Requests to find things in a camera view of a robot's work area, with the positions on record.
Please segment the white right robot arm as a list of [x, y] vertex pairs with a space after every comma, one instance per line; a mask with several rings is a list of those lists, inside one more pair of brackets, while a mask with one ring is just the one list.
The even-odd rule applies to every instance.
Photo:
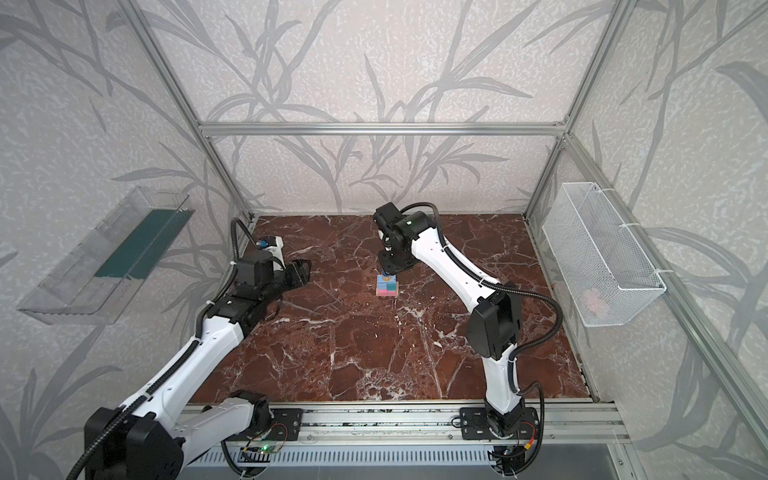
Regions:
[[[447, 240], [439, 210], [430, 202], [403, 209], [389, 202], [375, 210], [373, 221], [383, 245], [378, 259], [384, 274], [397, 275], [423, 263], [465, 305], [469, 312], [466, 339], [483, 363], [490, 431], [498, 438], [509, 438], [522, 422], [524, 396], [529, 390], [519, 386], [517, 357], [560, 331], [564, 321], [561, 306], [549, 296], [502, 284], [471, 263]], [[547, 304], [555, 313], [555, 323], [540, 337], [521, 342], [525, 298]]]

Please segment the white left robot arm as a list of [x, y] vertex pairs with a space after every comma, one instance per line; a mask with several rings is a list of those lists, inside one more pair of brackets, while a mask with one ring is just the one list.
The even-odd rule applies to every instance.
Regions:
[[100, 408], [84, 427], [84, 452], [71, 479], [175, 479], [232, 436], [260, 436], [275, 426], [262, 394], [238, 391], [183, 421], [189, 400], [219, 363], [266, 319], [270, 305], [308, 284], [308, 259], [284, 262], [275, 244], [236, 260], [234, 290], [209, 304], [186, 345], [141, 389], [114, 409]]

